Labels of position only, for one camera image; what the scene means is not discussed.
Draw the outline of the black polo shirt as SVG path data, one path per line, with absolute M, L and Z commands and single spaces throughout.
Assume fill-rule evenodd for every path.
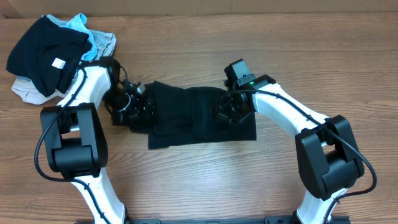
M 252 114 L 238 125 L 230 125 L 212 114 L 212 106 L 226 92 L 214 87 L 179 88 L 154 81 L 146 84 L 154 100 L 152 126 L 128 126 L 148 135 L 148 148 L 226 141 L 254 141 L 256 119 Z

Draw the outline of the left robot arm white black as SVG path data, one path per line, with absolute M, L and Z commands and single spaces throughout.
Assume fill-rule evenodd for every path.
M 115 126 L 145 129 L 154 121 L 154 102 L 143 83 L 120 79 L 124 67 L 113 57 L 77 63 L 77 83 L 57 106 L 40 112 L 42 135 L 35 148 L 45 147 L 50 169 L 60 177 L 37 172 L 54 182 L 69 182 L 81 193 L 93 214 L 93 223 L 132 223 L 109 179 L 108 144 L 98 108 L 104 104 Z

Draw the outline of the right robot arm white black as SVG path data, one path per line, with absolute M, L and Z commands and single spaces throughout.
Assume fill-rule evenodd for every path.
M 228 89 L 215 113 L 230 124 L 258 112 L 295 139 L 298 172 L 306 192 L 289 223 L 349 223 L 335 218 L 333 209 L 364 175 L 364 160 L 351 125 L 341 115 L 329 118 L 289 96 L 268 75 L 228 75 Z

